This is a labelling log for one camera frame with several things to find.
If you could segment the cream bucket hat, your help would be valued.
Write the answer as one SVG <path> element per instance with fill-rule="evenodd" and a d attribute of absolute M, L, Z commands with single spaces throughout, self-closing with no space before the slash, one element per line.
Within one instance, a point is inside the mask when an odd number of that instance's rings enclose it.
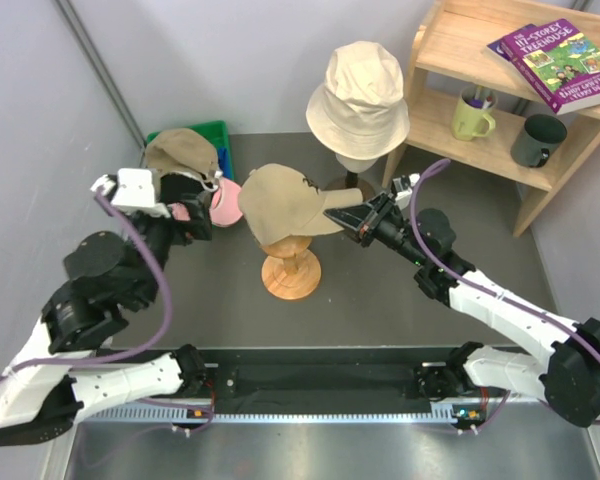
<path fill-rule="evenodd" d="M 336 48 L 306 107 L 313 135 L 329 150 L 358 161 L 384 156 L 410 132 L 404 78 L 381 44 L 356 41 Z"/>

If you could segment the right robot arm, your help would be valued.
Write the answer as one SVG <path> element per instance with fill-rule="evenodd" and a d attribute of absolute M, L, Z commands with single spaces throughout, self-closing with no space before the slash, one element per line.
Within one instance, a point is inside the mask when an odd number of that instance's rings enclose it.
<path fill-rule="evenodd" d="M 440 368 L 447 384 L 425 388 L 425 394 L 467 396 L 492 387 L 539 400 L 575 426 L 600 424 L 599 320 L 551 314 L 492 282 L 454 252 L 455 232 L 437 209 L 405 218 L 394 198 L 382 193 L 324 214 L 356 243 L 378 241 L 416 265 L 416 283 L 427 297 L 480 321 L 520 349 L 468 342 Z"/>

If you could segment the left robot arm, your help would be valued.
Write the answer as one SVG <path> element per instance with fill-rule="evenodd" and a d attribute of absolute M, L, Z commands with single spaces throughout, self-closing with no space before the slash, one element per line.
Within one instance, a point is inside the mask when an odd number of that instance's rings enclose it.
<path fill-rule="evenodd" d="M 129 402 L 212 396 L 207 365 L 190 344 L 104 349 L 127 327 L 125 311 L 170 300 L 169 252 L 211 238 L 212 188 L 189 174 L 131 168 L 100 177 L 92 192 L 123 232 L 95 232 L 65 257 L 66 281 L 0 375 L 0 447 L 53 440 Z"/>

